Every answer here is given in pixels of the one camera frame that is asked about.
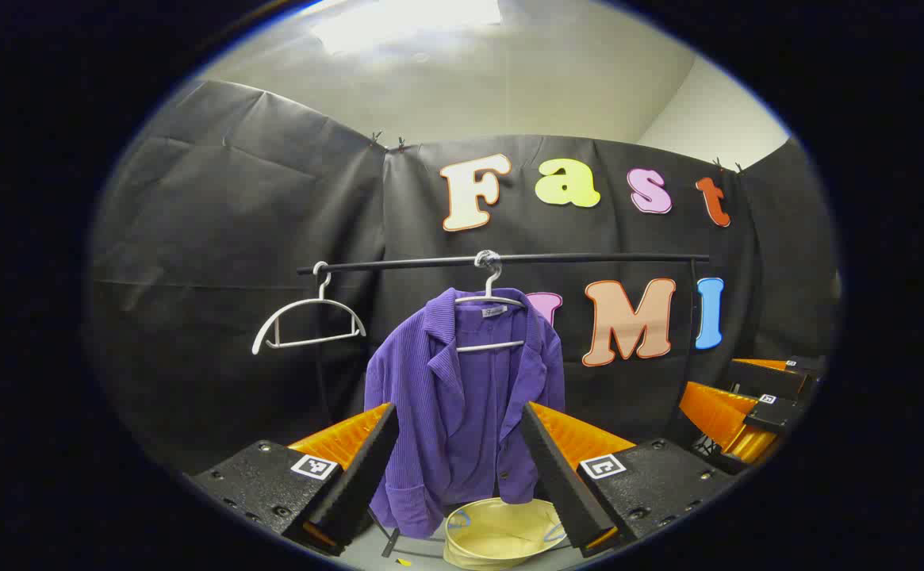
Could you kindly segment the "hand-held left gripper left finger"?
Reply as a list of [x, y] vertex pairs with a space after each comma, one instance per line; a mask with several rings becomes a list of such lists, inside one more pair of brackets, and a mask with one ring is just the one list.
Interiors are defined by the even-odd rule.
[[395, 404], [380, 404], [294, 444], [252, 442], [190, 483], [256, 527], [337, 557], [357, 534], [399, 438]]

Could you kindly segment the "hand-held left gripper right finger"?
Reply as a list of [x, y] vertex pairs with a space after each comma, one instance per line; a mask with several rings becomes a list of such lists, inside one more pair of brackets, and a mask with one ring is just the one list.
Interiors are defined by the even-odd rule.
[[665, 438], [634, 444], [527, 402], [520, 430], [571, 546], [588, 558], [661, 534], [737, 478]]

